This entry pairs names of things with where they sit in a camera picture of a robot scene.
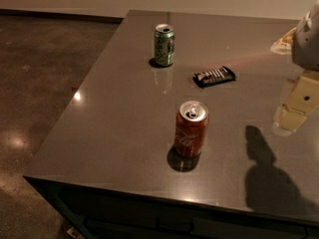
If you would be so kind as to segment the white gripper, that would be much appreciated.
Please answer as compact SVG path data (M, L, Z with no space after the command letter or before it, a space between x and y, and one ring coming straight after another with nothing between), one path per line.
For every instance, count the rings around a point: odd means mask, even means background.
M278 55L291 55L305 70L284 91L282 104L273 119L273 131L288 136L300 128L319 107L319 0L298 23L270 48Z

